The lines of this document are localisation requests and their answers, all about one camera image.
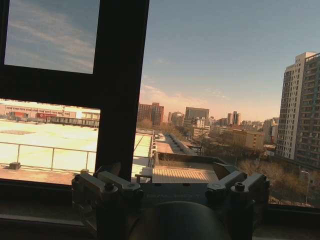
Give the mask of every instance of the blue sky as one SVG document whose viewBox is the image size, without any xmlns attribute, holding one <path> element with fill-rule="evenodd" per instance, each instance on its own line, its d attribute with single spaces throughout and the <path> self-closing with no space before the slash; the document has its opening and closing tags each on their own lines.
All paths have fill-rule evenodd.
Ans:
<svg viewBox="0 0 320 240">
<path fill-rule="evenodd" d="M 320 51 L 320 1 L 151 0 L 140 102 L 278 117 L 283 73 Z"/>
<path fill-rule="evenodd" d="M 278 117 L 283 73 L 320 51 L 319 0 L 150 0 L 140 102 Z M 5 63 L 92 73 L 99 0 L 11 0 Z"/>
</svg>

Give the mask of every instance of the window glass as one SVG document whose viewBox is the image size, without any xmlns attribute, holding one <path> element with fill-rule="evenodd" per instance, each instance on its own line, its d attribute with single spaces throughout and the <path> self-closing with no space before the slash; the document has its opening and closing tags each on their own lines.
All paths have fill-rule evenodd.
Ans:
<svg viewBox="0 0 320 240">
<path fill-rule="evenodd" d="M 10 0 L 6 65 L 93 72 L 100 0 Z"/>
<path fill-rule="evenodd" d="M 291 3 L 150 1 L 133 182 L 214 182 L 218 157 L 265 174 L 270 203 L 320 208 L 320 1 Z"/>
<path fill-rule="evenodd" d="M 62 110 L 79 122 L 57 116 Z M 81 170 L 92 174 L 98 125 L 83 126 L 82 111 L 88 109 L 0 99 L 0 178 L 70 185 Z"/>
</svg>

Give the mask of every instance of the bolt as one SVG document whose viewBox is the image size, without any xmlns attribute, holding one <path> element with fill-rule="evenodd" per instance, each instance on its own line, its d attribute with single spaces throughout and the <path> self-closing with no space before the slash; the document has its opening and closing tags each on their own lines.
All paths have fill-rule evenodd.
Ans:
<svg viewBox="0 0 320 240">
<path fill-rule="evenodd" d="M 80 174 L 77 174 L 77 175 L 74 176 L 74 179 L 75 179 L 76 181 L 79 181 L 79 178 L 80 178 Z"/>
<path fill-rule="evenodd" d="M 245 185 L 242 182 L 236 182 L 234 184 L 235 190 L 243 192 L 245 190 Z"/>
<path fill-rule="evenodd" d="M 112 191 L 114 189 L 114 184 L 113 183 L 107 183 L 106 185 L 104 185 L 104 189 L 106 191 Z"/>
</svg>

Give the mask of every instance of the window frame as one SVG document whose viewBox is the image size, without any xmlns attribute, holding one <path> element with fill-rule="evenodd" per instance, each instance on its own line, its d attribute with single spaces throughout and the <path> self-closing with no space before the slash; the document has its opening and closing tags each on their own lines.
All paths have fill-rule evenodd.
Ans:
<svg viewBox="0 0 320 240">
<path fill-rule="evenodd" d="M 10 0 L 0 2 L 0 97 L 100 109 L 95 170 L 121 162 L 119 176 L 130 180 L 149 0 L 100 0 L 92 74 L 5 65 L 9 5 Z M 81 93 L 92 94 L 83 99 Z M 121 127 L 109 127 L 114 125 L 109 113 L 117 115 Z M 70 201 L 70 185 L 0 178 L 0 186 L 8 184 L 10 191 L 19 188 L 22 197 L 30 195 L 26 189 L 61 189 Z"/>
</svg>

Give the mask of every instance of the high-rise building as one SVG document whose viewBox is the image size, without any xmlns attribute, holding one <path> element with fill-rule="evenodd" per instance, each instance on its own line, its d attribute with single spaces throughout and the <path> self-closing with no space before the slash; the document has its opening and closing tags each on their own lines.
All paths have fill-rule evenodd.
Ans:
<svg viewBox="0 0 320 240">
<path fill-rule="evenodd" d="M 138 105 L 137 122 L 144 119 L 152 121 L 152 125 L 159 126 L 164 117 L 164 107 L 160 106 L 158 102 L 153 102 L 152 105 L 141 104 Z"/>
<path fill-rule="evenodd" d="M 305 107 L 307 106 L 306 104 L 312 106 L 315 101 L 312 98 L 308 98 L 309 95 L 303 95 L 301 99 L 305 61 L 306 58 L 312 55 L 315 55 L 315 52 L 305 52 L 296 56 L 294 64 L 286 67 L 284 71 L 276 154 L 291 160 L 295 159 L 300 103 L 302 102 L 303 107 Z M 304 84 L 308 85 L 309 83 L 312 83 L 312 81 L 305 81 Z M 305 129 L 301 127 L 299 135 L 309 136 L 308 129 L 309 126 L 306 126 Z"/>
<path fill-rule="evenodd" d="M 183 126 L 184 125 L 184 115 L 178 111 L 172 113 L 171 122 L 173 125 Z"/>
<path fill-rule="evenodd" d="M 151 120 L 152 125 L 160 126 L 164 118 L 164 106 L 160 106 L 158 102 L 153 102 L 151 105 Z"/>
<path fill-rule="evenodd" d="M 241 114 L 237 111 L 234 111 L 233 113 L 228 113 L 227 117 L 227 124 L 235 124 L 240 125 L 241 123 Z"/>
<path fill-rule="evenodd" d="M 139 102 L 137 122 L 141 122 L 144 119 L 151 121 L 151 110 L 152 110 L 151 105 L 141 104 Z"/>
<path fill-rule="evenodd" d="M 205 125 L 209 123 L 209 109 L 189 107 L 185 108 L 185 119 L 205 118 Z"/>
<path fill-rule="evenodd" d="M 228 117 L 227 117 L 227 124 L 233 124 L 234 122 L 234 115 L 232 113 L 228 113 Z"/>
<path fill-rule="evenodd" d="M 171 121 L 172 121 L 172 114 L 171 114 L 171 112 L 169 112 L 169 114 L 168 114 L 168 124 L 170 124 L 171 123 Z"/>
<path fill-rule="evenodd" d="M 294 160 L 320 168 L 320 53 L 306 56 L 304 68 L 300 73 L 294 72 L 293 75 L 302 75 L 302 73 L 300 111 L 298 121 L 296 120 L 297 136 L 296 142 L 292 142 L 296 147 Z"/>
</svg>

